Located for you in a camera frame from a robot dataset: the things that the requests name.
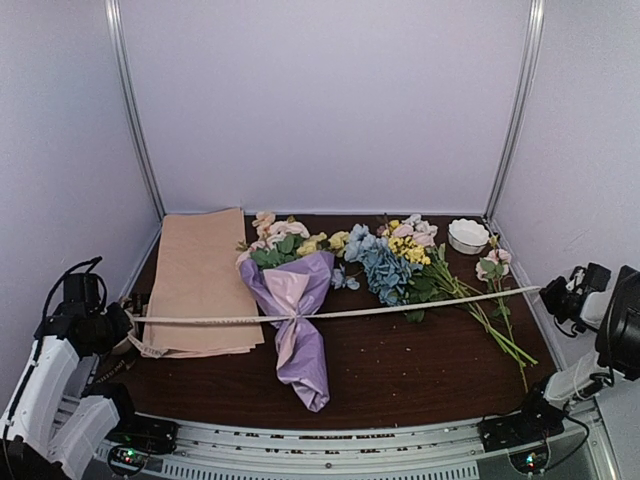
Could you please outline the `beige ribbon strip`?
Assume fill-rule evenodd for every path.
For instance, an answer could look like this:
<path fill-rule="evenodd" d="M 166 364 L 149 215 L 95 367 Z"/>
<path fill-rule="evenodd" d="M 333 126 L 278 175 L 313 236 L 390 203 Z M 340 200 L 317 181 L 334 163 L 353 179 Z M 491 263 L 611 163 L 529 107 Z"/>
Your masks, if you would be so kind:
<path fill-rule="evenodd" d="M 426 302 L 419 304 L 402 305 L 396 307 L 378 307 L 369 309 L 347 310 L 317 314 L 301 314 L 287 313 L 285 315 L 276 316 L 234 316 L 234 317 L 135 317 L 128 311 L 125 312 L 131 323 L 155 323 L 168 325 L 249 325 L 258 323 L 272 323 L 279 321 L 288 321 L 298 318 L 311 319 L 344 319 L 349 317 L 373 316 L 391 313 L 405 313 L 414 310 L 428 310 L 433 308 L 443 308 L 450 306 L 463 305 L 468 303 L 478 303 L 481 301 L 493 300 L 502 297 L 510 297 L 528 292 L 537 292 L 539 286 L 522 287 L 503 292 L 484 294 L 479 296 L 457 298 L 452 300 L 441 300 L 435 302 Z"/>

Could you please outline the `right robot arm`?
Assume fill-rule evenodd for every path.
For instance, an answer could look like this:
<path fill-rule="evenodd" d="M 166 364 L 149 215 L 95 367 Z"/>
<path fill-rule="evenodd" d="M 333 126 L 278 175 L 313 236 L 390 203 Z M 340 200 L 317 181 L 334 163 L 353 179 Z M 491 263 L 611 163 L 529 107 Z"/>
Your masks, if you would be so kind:
<path fill-rule="evenodd" d="M 535 440 L 567 405 L 584 401 L 617 379 L 639 378 L 639 271 L 620 268 L 614 286 L 611 271 L 590 263 L 559 276 L 539 296 L 552 318 L 595 334 L 594 346 L 572 366 L 534 384 L 513 419 L 519 440 Z"/>

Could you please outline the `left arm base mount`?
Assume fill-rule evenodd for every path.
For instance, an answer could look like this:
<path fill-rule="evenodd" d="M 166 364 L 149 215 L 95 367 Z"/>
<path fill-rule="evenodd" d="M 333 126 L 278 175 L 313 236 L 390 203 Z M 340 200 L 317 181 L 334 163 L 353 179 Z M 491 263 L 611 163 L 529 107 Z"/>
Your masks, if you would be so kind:
<path fill-rule="evenodd" d="M 136 415 L 107 434 L 106 439 L 114 445 L 108 450 L 106 464 L 116 475 L 136 475 L 154 456 L 175 451 L 178 430 L 174 421 Z"/>

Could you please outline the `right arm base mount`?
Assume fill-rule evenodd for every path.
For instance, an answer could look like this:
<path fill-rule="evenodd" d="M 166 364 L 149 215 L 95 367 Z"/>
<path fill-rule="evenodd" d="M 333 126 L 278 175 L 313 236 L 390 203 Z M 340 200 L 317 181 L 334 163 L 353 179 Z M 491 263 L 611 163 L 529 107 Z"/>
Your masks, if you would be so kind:
<path fill-rule="evenodd" d="M 549 440 L 564 432 L 562 421 L 527 419 L 517 413 L 483 418 L 479 435 L 486 453 L 506 450 L 511 466 L 519 473 L 533 476 L 551 464 Z"/>

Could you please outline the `yellow rose stem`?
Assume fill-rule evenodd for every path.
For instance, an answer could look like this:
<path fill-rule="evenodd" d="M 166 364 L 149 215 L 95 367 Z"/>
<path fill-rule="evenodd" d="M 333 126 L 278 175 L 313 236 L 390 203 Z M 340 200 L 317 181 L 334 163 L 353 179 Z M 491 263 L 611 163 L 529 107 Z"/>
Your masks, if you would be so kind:
<path fill-rule="evenodd" d="M 324 232 L 311 235 L 305 239 L 296 249 L 299 257 L 311 255 L 320 251 L 327 251 L 338 258 L 342 258 L 346 251 L 350 234 L 346 231 L 338 231 L 328 236 Z"/>

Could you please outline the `purple pink wrapping paper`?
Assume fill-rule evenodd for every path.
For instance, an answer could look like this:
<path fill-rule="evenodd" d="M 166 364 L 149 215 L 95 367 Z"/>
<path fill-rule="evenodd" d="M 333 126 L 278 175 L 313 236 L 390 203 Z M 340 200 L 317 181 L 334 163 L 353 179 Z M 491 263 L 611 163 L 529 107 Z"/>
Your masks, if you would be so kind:
<path fill-rule="evenodd" d="M 276 375 L 292 387 L 311 412 L 330 400 L 324 340 L 309 321 L 329 291 L 334 255 L 316 252 L 276 268 L 261 270 L 247 258 L 238 264 L 240 277 L 267 316 L 277 316 Z"/>

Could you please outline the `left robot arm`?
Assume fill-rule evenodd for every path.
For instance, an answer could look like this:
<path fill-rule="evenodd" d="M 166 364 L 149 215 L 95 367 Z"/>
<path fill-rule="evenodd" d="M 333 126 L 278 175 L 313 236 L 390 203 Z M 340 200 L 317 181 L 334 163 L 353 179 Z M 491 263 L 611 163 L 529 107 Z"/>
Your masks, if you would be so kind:
<path fill-rule="evenodd" d="M 63 300 L 43 310 L 31 358 L 1 417 L 4 479 L 80 479 L 109 433 L 123 444 L 144 433 L 127 388 L 117 383 L 89 386 L 71 417 L 54 427 L 80 361 L 111 351 L 131 328 L 121 306 L 107 303 L 99 275 L 65 273 L 57 285 Z"/>

